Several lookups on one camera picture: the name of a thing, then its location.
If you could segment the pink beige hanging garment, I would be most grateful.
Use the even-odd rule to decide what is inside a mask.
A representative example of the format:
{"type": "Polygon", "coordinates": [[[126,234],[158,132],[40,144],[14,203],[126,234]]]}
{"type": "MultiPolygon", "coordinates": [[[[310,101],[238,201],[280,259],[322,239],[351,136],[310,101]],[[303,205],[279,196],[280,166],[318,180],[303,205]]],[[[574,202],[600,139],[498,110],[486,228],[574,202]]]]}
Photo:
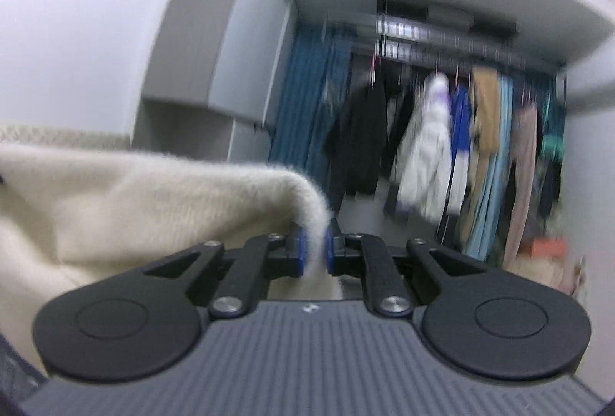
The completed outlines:
{"type": "Polygon", "coordinates": [[[517,256],[527,223],[536,168],[537,135],[538,109],[534,103],[530,103],[513,115],[509,171],[515,170],[515,197],[502,259],[502,267],[505,269],[511,266],[517,256]]]}

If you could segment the white puffer jacket hanging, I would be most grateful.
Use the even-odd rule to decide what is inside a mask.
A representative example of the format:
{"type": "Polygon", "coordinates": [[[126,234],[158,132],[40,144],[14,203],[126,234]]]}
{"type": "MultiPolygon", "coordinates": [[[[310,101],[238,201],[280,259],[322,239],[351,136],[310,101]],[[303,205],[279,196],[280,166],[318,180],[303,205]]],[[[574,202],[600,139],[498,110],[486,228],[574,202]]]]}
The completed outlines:
{"type": "Polygon", "coordinates": [[[397,185],[395,209],[433,225],[443,215],[451,173],[450,121],[449,79],[434,72],[415,100],[390,176],[397,185]]]}

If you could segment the black hanging coat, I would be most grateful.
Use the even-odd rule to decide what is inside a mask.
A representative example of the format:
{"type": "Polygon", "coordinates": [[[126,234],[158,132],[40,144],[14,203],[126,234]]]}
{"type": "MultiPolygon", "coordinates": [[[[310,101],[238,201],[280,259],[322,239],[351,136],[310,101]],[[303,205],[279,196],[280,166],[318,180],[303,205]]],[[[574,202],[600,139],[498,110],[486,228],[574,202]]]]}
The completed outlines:
{"type": "Polygon", "coordinates": [[[346,194],[375,193],[387,137],[384,84],[352,90],[323,147],[329,161],[326,194],[333,212],[340,211],[346,194]]]}

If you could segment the grey wall cabinet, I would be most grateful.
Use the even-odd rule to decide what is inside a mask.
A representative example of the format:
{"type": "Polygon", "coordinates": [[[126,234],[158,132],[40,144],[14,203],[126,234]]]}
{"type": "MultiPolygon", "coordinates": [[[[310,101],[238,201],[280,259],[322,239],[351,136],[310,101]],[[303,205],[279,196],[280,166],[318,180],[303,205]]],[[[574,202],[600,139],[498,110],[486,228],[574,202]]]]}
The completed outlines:
{"type": "Polygon", "coordinates": [[[264,162],[296,25],[294,0],[169,0],[131,144],[264,162]]]}

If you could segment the brown hanging garment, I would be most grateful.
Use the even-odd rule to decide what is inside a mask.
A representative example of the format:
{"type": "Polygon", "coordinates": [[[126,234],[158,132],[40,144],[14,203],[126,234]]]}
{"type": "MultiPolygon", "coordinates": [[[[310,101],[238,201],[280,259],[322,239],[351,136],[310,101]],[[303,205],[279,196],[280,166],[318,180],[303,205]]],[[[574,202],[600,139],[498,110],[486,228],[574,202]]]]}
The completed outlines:
{"type": "Polygon", "coordinates": [[[497,71],[482,66],[473,68],[471,89],[474,112],[472,135],[476,151],[473,187],[481,190],[491,157],[500,146],[500,87],[497,71]]]}

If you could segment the light blue hanging garment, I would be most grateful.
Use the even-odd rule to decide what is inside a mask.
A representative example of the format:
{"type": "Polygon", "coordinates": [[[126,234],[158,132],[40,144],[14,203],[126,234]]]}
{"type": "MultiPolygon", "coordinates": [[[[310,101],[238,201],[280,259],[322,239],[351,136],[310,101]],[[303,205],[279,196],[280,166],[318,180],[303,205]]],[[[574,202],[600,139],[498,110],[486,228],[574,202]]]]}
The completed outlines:
{"type": "MultiPolygon", "coordinates": [[[[488,254],[493,245],[497,218],[504,197],[504,176],[509,160],[514,90],[513,83],[509,78],[498,75],[498,81],[500,87],[499,150],[491,157],[483,188],[475,190],[472,183],[470,197],[462,216],[463,253],[480,261],[488,259],[488,254]]],[[[475,155],[474,144],[471,161],[474,174],[475,155]]]]}

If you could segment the metal clothes rack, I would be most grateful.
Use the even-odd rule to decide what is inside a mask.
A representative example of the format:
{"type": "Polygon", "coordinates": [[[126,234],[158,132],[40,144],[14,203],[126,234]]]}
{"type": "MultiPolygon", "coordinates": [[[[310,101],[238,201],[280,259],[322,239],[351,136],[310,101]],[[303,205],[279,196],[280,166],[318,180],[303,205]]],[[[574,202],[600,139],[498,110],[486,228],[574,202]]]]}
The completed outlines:
{"type": "Polygon", "coordinates": [[[457,55],[520,72],[555,75],[564,66],[561,60],[519,47],[515,20],[441,0],[375,0],[373,13],[329,10],[323,25],[353,28],[362,38],[373,39],[381,53],[392,43],[395,59],[409,48],[435,58],[457,55]]]}

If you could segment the teal green hanging garment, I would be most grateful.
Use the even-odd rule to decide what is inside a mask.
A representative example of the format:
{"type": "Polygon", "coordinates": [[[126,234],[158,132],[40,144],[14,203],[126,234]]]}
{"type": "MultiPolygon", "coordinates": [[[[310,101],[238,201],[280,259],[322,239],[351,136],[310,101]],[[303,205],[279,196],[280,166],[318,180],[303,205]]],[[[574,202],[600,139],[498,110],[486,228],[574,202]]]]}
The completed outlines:
{"type": "Polygon", "coordinates": [[[559,203],[562,167],[565,153],[566,109],[552,92],[548,93],[543,106],[542,145],[540,158],[546,163],[539,200],[539,216],[546,221],[552,209],[559,203]]]}

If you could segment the white fluffy sweater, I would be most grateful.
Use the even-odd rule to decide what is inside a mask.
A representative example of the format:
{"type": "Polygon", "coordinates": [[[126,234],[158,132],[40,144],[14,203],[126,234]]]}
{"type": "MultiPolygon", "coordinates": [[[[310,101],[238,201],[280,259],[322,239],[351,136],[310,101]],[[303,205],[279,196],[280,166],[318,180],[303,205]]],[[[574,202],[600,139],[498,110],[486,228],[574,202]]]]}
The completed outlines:
{"type": "Polygon", "coordinates": [[[1,147],[1,333],[41,365],[31,328],[47,301],[208,240],[240,246],[300,225],[306,271],[279,278],[278,300],[337,300],[325,268],[329,211],[295,170],[159,153],[1,147]]]}

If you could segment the beige quilted headboard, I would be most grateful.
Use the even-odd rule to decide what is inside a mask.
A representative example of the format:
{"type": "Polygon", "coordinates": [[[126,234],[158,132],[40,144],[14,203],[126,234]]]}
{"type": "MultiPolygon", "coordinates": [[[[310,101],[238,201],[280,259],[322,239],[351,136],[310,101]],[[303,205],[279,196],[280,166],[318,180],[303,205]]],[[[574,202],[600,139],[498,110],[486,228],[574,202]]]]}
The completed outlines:
{"type": "Polygon", "coordinates": [[[129,135],[48,128],[48,126],[2,123],[0,136],[2,143],[78,148],[78,150],[128,150],[130,147],[129,135]]]}

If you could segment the orange box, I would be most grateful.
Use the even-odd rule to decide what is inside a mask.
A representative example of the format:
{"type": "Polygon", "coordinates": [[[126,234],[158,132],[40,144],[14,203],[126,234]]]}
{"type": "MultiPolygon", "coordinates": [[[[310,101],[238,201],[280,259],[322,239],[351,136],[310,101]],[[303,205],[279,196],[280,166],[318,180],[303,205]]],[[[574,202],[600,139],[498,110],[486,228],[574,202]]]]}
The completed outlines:
{"type": "Polygon", "coordinates": [[[530,245],[533,258],[564,259],[566,253],[567,245],[563,238],[537,238],[530,245]]]}

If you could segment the blue curtain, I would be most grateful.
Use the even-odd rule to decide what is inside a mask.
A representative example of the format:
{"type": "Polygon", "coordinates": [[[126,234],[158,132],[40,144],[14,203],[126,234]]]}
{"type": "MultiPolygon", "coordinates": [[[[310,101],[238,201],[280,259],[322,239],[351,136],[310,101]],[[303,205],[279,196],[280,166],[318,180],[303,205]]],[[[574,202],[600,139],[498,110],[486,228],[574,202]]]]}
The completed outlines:
{"type": "Polygon", "coordinates": [[[290,167],[331,194],[331,159],[325,140],[349,91],[349,70],[356,31],[298,26],[281,87],[269,161],[290,167]]]}

